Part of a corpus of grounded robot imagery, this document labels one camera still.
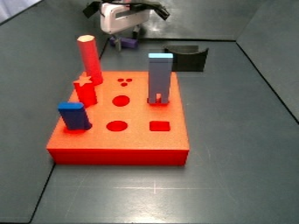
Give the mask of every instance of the red base block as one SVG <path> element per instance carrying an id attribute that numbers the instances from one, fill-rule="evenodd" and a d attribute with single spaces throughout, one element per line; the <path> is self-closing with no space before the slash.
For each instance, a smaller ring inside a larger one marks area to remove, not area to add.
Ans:
<path id="1" fill-rule="evenodd" d="M 98 104 L 87 108 L 90 130 L 67 130 L 63 120 L 47 149 L 64 165 L 184 165 L 190 152 L 176 74 L 168 104 L 147 103 L 147 72 L 103 72 Z M 70 101 L 79 100 L 76 92 Z"/>

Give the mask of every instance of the hole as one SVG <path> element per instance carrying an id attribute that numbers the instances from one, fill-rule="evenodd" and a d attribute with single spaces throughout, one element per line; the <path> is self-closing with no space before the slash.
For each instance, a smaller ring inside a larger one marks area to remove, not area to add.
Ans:
<path id="1" fill-rule="evenodd" d="M 124 107 L 130 103 L 130 98 L 126 95 L 119 95 L 112 102 L 118 107 Z"/>
<path id="2" fill-rule="evenodd" d="M 151 121 L 150 122 L 150 130 L 151 131 L 170 131 L 171 124 L 170 124 L 170 122 Z"/>
<path id="3" fill-rule="evenodd" d="M 107 124 L 107 129 L 111 131 L 123 131 L 127 129 L 127 123 L 123 121 L 114 121 Z"/>

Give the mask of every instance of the red cylinder peg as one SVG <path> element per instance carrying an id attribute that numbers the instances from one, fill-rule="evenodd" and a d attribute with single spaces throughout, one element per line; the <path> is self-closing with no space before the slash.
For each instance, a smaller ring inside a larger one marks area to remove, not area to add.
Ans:
<path id="1" fill-rule="evenodd" d="M 87 75 L 91 76 L 91 80 L 96 86 L 103 83 L 103 76 L 95 37 L 90 35 L 80 36 L 78 43 Z"/>

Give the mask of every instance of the dark gray floor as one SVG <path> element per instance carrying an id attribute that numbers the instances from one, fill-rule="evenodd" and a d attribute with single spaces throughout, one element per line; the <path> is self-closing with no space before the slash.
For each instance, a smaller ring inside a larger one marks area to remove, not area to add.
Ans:
<path id="1" fill-rule="evenodd" d="M 147 70 L 147 54 L 171 43 L 210 48 L 204 73 L 179 73 L 187 165 L 56 165 L 34 223 L 299 221 L 299 126 L 238 45 L 108 47 L 103 69 Z"/>
<path id="2" fill-rule="evenodd" d="M 52 170 L 46 150 L 58 103 L 84 70 L 76 38 L 98 37 L 87 0 L 47 0 L 0 26 L 0 222 L 28 222 Z"/>
<path id="3" fill-rule="evenodd" d="M 238 43 L 299 120 L 299 2 L 269 0 Z"/>

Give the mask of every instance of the small round hole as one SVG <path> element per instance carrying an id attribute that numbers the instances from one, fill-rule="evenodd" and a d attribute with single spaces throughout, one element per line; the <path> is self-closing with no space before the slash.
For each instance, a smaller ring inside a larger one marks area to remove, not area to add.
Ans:
<path id="1" fill-rule="evenodd" d="M 130 98 L 126 95 L 119 95 L 112 102 L 118 107 L 124 107 L 130 103 Z"/>
<path id="2" fill-rule="evenodd" d="M 107 129 L 111 131 L 123 131 L 127 129 L 127 123 L 123 121 L 114 121 L 107 124 Z"/>

